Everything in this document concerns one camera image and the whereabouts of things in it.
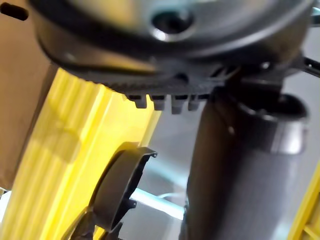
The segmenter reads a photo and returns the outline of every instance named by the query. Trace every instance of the yellow plastic panel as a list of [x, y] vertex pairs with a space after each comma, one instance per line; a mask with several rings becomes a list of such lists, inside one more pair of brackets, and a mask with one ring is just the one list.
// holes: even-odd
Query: yellow plastic panel
[[320, 240], [320, 163], [294, 220], [289, 240]]
[[160, 112], [59, 70], [17, 173], [0, 240], [60, 240], [125, 142], [148, 144]]

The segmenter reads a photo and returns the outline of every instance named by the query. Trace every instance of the cardboard box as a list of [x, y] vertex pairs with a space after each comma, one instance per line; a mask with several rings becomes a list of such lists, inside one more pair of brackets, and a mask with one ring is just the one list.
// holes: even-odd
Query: cardboard box
[[[24, 0], [3, 3], [28, 10]], [[10, 190], [57, 67], [38, 46], [30, 16], [0, 13], [0, 35], [0, 187]]]

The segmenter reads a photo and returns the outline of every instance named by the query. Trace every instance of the gray background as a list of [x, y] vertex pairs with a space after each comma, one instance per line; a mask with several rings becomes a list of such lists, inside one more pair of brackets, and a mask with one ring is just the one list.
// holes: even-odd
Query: gray background
[[[314, 28], [305, 41], [305, 54], [320, 61], [319, 44], [320, 28]], [[273, 240], [287, 238], [320, 156], [320, 80], [306, 73], [296, 74], [286, 80], [285, 92], [305, 102], [311, 119], [307, 150], [301, 159], [296, 187], [292, 189], [295, 198], [288, 203], [287, 213], [279, 223]], [[201, 110], [194, 113], [185, 109], [182, 115], [171, 115], [170, 111], [168, 103], [149, 145], [159, 153], [158, 157], [148, 162], [138, 187], [154, 195], [178, 193], [180, 197], [173, 197], [171, 201], [183, 206]], [[125, 240], [176, 240], [180, 224], [178, 219], [138, 204], [136, 210], [125, 216], [120, 237]]]

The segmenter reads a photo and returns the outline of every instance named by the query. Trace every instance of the round hole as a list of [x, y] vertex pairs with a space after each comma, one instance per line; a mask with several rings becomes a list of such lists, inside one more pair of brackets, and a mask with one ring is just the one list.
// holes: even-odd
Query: round hole
[[153, 26], [168, 35], [185, 32], [193, 22], [193, 16], [186, 10], [161, 12], [152, 19]]

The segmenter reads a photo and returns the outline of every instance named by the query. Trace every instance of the cylindrical tube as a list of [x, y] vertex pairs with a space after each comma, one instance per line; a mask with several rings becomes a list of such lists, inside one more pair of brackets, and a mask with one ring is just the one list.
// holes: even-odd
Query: cylindrical tube
[[273, 239], [292, 197], [306, 119], [292, 96], [250, 105], [218, 90], [202, 113], [179, 239]]

